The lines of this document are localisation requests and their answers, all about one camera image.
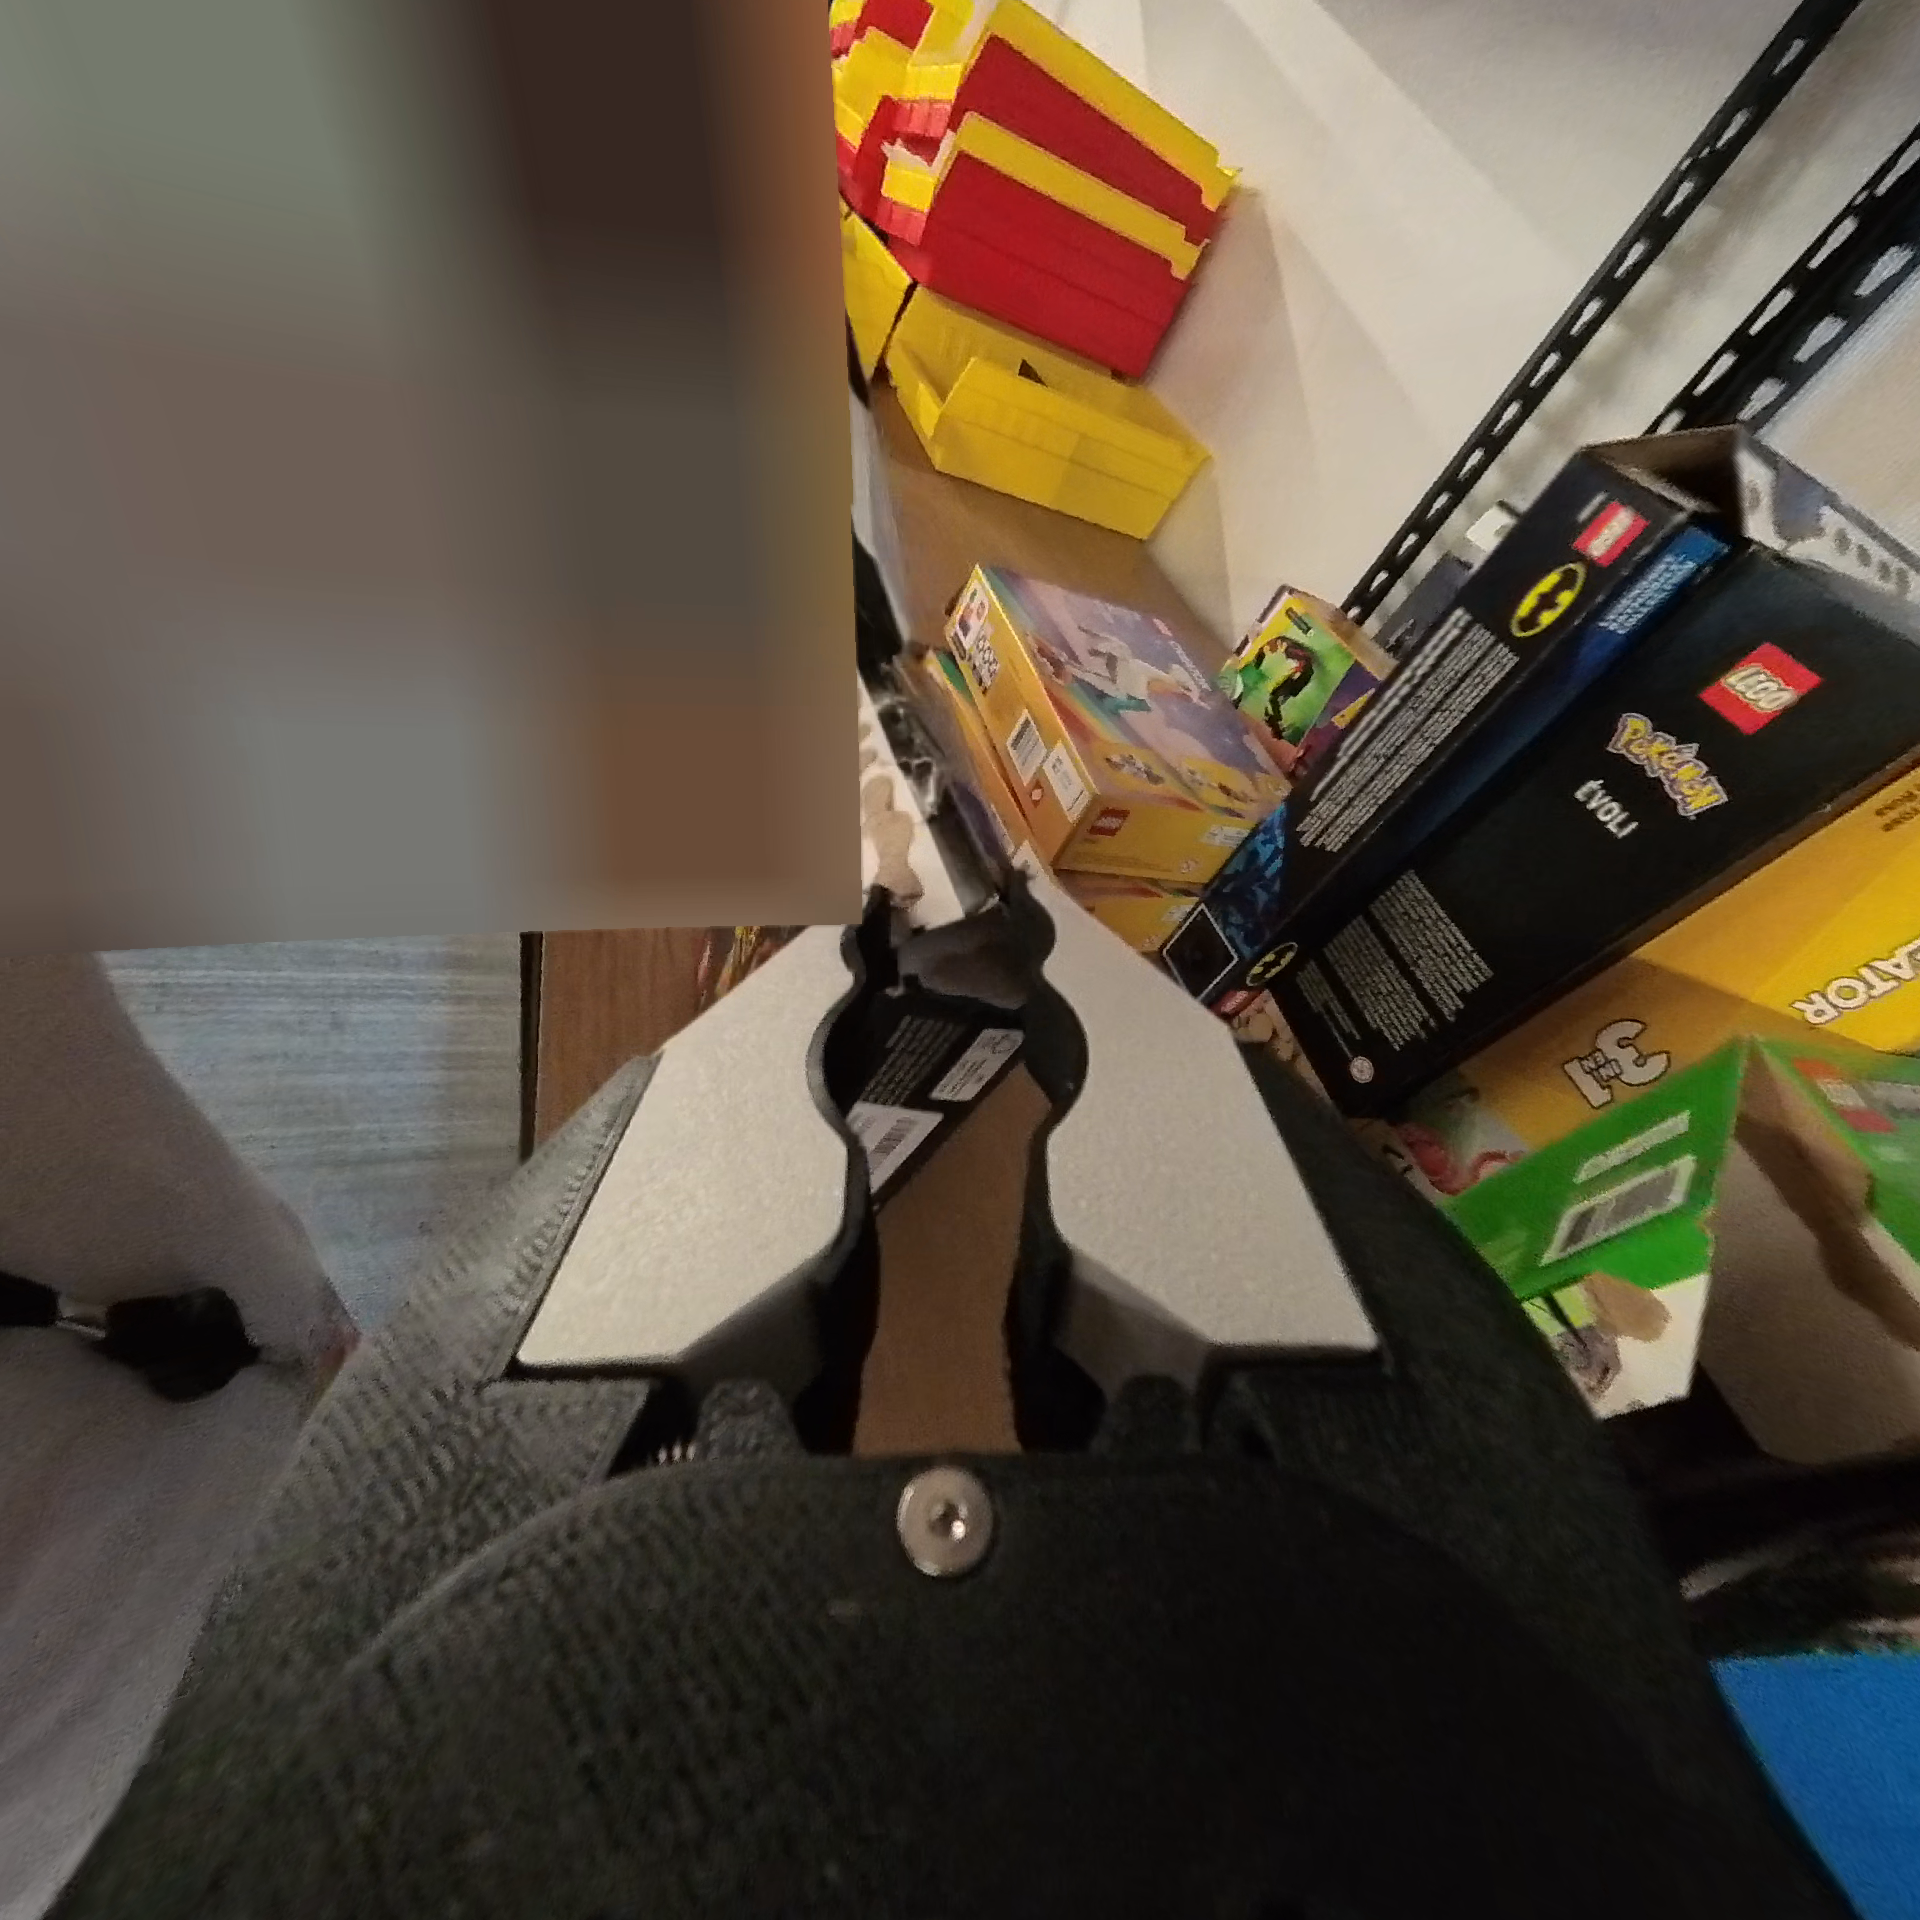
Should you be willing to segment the yellow flamingo toy box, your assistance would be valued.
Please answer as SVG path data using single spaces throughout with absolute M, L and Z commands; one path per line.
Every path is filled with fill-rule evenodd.
M 1917 771 L 1702 902 L 1355 1129 L 1426 1198 L 1462 1193 L 1742 1034 L 1917 1048 Z

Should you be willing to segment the green toy box white edge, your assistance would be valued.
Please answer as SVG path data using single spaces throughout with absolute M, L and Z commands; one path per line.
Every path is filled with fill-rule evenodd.
M 1445 1208 L 1597 1419 L 1705 1376 L 1765 1456 L 1916 1450 L 1916 1055 L 1730 1039 Z

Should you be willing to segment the wooden rack shelf board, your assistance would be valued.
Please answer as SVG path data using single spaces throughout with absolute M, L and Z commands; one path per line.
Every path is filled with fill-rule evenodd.
M 870 386 L 850 414 L 854 537 L 875 562 L 905 639 L 940 639 L 971 571 L 997 567 L 1161 616 L 1202 665 L 1227 653 L 1214 616 L 1173 582 L 1148 543 L 937 471 L 884 383 Z

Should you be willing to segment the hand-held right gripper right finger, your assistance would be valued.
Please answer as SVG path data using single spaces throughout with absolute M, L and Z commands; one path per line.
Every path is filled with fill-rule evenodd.
M 1048 1101 L 1018 1352 L 1089 1378 L 1376 1354 L 1378 1331 L 1232 1031 L 1056 877 L 1016 877 Z

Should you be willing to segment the black metal rack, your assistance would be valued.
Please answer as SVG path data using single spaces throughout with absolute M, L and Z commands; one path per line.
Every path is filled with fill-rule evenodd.
M 1040 5 L 1224 141 L 1148 386 L 1209 461 L 1146 541 L 1227 643 L 1376 632 L 1577 448 L 1754 382 L 1749 312 L 1901 153 L 1916 5 Z M 899 639 L 854 539 L 861 665 Z

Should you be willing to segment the wooden desk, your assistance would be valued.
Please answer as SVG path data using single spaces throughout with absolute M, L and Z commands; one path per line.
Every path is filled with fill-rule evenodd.
M 868 985 L 870 962 L 861 958 L 860 933 L 889 914 L 893 914 L 893 899 L 883 888 L 873 888 L 865 918 L 845 925 L 854 989 L 830 1022 L 822 1043 L 830 1111 L 845 1129 L 849 1118 L 834 1091 L 843 1048 L 834 1034 Z M 637 1061 L 641 1080 L 627 1118 L 654 1055 L 658 1051 Z M 884 1442 L 893 1442 L 899 1450 L 931 1450 L 941 1442 L 986 1442 L 990 1450 L 1011 1449 L 1016 1442 L 1056 1447 L 1059 1432 L 1075 1434 L 1082 1429 L 1086 1401 L 1093 1403 L 1093 1411 L 1099 1411 L 1137 1378 L 1089 1378 L 1066 1359 L 1034 1359 L 1018 1352 L 1011 1295 L 1018 1286 L 1035 1136 L 1048 1114 L 1045 1094 L 1027 1071 L 1024 1051 L 1018 1066 L 1028 1077 L 1035 1111 L 1028 1113 L 1027 1127 L 1020 1127 L 1020 1113 L 1008 1111 L 1001 1094 L 986 1094 L 987 1118 L 1001 1127 L 998 1143 L 987 1145 L 990 1194 L 964 1198 L 955 1174 L 940 1174 L 936 1194 L 947 1199 L 947 1208 L 932 1214 L 931 1201 L 909 1201 L 902 1246 L 893 1251 L 884 1247 L 883 1211 L 873 1201 L 861 1145 L 849 1129 L 861 1157 L 868 1203 L 857 1224 L 850 1262 L 830 1289 L 825 1327 L 833 1338 L 821 1373 L 525 1373 L 517 1363 L 522 1331 L 556 1273 L 570 1232 L 580 1219 L 627 1118 L 603 1147 L 584 1191 L 584 1203 L 565 1226 L 550 1273 L 517 1331 L 514 1368 L 539 1378 L 637 1378 L 664 1387 L 670 1403 L 685 1408 L 699 1405 L 717 1384 L 757 1381 L 782 1395 L 805 1437 L 822 1449 L 843 1449 L 850 1442 L 865 1442 L 870 1450 L 881 1450 Z M 1217 1378 L 1170 1381 L 1201 1403 L 1211 1403 L 1229 1373 L 1272 1362 L 1232 1367 Z

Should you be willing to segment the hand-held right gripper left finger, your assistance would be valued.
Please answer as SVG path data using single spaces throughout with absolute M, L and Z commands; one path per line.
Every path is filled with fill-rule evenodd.
M 646 1063 L 518 1337 L 525 1373 L 821 1373 L 867 1174 L 825 1088 L 854 989 L 808 927 Z

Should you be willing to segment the small black yellow toy box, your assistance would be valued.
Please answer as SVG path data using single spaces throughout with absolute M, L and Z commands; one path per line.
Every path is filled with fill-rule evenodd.
M 877 1206 L 949 1143 L 1024 1051 L 1027 959 L 1008 904 L 860 933 L 868 985 L 837 1029 L 834 1091 Z

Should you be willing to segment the purple green toy box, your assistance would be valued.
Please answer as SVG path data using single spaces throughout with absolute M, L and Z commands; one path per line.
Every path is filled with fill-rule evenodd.
M 1217 688 L 1291 771 L 1314 738 L 1346 728 L 1395 671 L 1390 653 L 1330 601 L 1285 584 L 1218 666 Z

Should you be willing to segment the yellow plastic bin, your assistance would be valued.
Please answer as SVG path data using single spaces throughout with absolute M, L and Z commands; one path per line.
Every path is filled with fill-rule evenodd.
M 849 203 L 840 211 L 849 335 L 860 376 L 873 382 L 917 282 L 875 225 Z
M 1148 539 L 1209 449 L 1146 386 L 917 290 L 883 368 L 936 471 Z

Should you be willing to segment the black bat logo toy box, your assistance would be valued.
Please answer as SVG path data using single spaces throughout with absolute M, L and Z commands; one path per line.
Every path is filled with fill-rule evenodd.
M 1766 550 L 1916 603 L 1916 543 L 1742 424 L 1589 445 L 1169 935 L 1163 968 L 1232 1015 L 1632 658 L 1725 562 Z

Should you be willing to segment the person's trouser leg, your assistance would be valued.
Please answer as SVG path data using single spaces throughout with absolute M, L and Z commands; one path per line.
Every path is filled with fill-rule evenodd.
M 4 1273 L 230 1295 L 260 1363 L 168 1403 L 4 1331 L 3 1913 L 43 1914 L 123 1795 L 352 1319 L 297 1215 L 140 1034 L 96 952 L 3 967 Z

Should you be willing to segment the black toy box yellow logo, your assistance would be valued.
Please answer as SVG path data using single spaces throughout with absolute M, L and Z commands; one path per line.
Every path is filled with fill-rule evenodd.
M 1916 741 L 1916 603 L 1749 550 L 1296 936 L 1280 1019 L 1345 1113 L 1385 1114 L 1910 768 Z

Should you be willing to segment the orange toy box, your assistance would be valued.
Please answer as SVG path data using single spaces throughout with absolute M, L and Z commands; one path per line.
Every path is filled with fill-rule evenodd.
M 1285 800 L 1265 736 L 1157 615 L 978 563 L 944 635 L 1056 872 L 1201 890 Z
M 1038 843 L 974 710 L 962 670 L 949 653 L 924 650 L 902 670 L 905 691 L 936 742 L 955 806 L 977 840 L 1004 867 L 1038 870 Z M 1067 896 L 1132 947 L 1154 954 L 1194 896 L 1157 880 L 1056 870 Z

